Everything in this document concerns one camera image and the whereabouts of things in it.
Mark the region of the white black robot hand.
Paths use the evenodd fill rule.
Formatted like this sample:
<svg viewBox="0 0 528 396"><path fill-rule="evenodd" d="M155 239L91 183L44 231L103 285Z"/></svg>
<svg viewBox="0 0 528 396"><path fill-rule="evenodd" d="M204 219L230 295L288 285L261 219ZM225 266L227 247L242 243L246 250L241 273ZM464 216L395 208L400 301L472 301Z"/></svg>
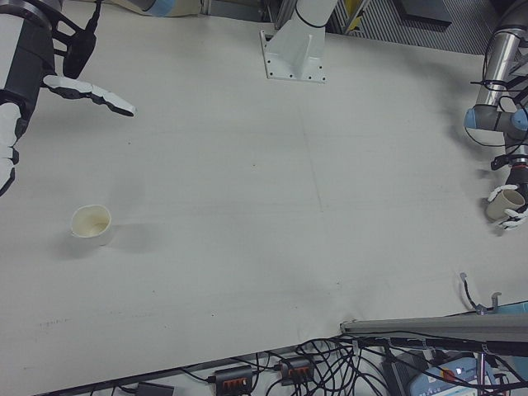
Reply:
<svg viewBox="0 0 528 396"><path fill-rule="evenodd" d="M84 27L62 13L60 1L1 2L1 193L16 179L17 141L26 132L42 88L69 100L89 99L123 116L136 109L78 79L94 50L101 4Z"/></svg>
<svg viewBox="0 0 528 396"><path fill-rule="evenodd" d="M527 167L511 168L504 185L490 192L487 217L502 230L512 230L527 221Z"/></svg>

